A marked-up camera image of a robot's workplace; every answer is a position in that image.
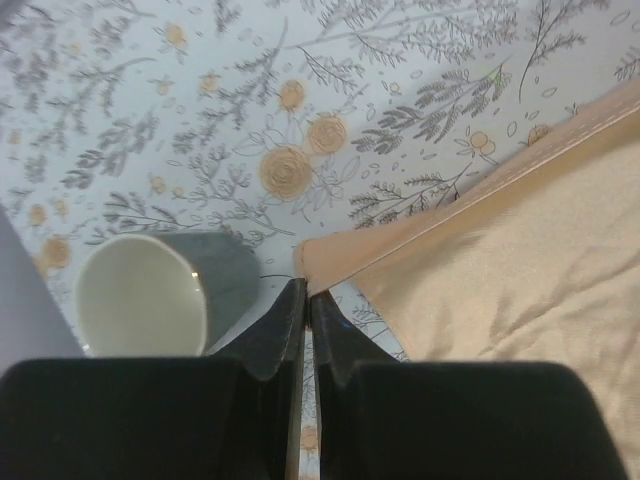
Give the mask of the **orange satin napkin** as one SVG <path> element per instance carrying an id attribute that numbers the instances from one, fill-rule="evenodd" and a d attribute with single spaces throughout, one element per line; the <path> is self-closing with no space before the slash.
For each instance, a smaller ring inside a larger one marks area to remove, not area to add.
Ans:
<path id="1" fill-rule="evenodd" d="M 637 83 L 448 206 L 302 243 L 295 268 L 310 294 L 352 281 L 413 360 L 569 366 L 637 468 Z"/>

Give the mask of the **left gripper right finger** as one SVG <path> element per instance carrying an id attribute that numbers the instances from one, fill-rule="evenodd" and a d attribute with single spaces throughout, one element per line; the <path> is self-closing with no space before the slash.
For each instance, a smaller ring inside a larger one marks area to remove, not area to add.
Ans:
<path id="1" fill-rule="evenodd" d="M 324 479 L 624 479 L 594 398 L 548 362 L 401 362 L 308 304 Z"/>

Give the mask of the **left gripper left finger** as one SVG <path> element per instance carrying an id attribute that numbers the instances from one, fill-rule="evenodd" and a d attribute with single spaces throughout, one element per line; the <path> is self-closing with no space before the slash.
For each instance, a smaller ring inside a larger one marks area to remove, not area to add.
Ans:
<path id="1" fill-rule="evenodd" d="M 294 479 L 306 284 L 213 355 L 37 359 L 1 379 L 5 479 Z"/>

